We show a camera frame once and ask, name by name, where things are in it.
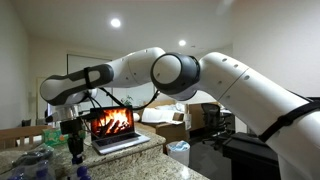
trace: robotic arm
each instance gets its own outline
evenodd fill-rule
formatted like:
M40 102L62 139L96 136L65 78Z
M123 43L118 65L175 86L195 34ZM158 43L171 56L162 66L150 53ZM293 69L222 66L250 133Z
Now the robotic arm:
M220 53L197 61L150 48L66 76L51 76L40 92L52 105L72 106L85 99L87 89L134 87L149 78L159 91L176 100L190 99L197 90L212 95L278 154L282 179L320 177L319 104L288 92Z

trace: fireplace image on screen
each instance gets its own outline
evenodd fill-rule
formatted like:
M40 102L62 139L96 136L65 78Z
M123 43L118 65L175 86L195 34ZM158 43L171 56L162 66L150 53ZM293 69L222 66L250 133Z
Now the fireplace image on screen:
M91 121L92 140L134 131L131 110L127 107L96 108L99 118Z

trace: recessed light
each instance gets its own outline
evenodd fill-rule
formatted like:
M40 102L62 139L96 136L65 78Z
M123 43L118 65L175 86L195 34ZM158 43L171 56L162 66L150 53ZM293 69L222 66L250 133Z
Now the recessed light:
M179 41L179 45L180 46L185 46L186 45L186 41L185 40L180 40Z
M115 28L118 28L121 26L121 22L117 18L112 19L110 23L111 23L111 26L113 26Z

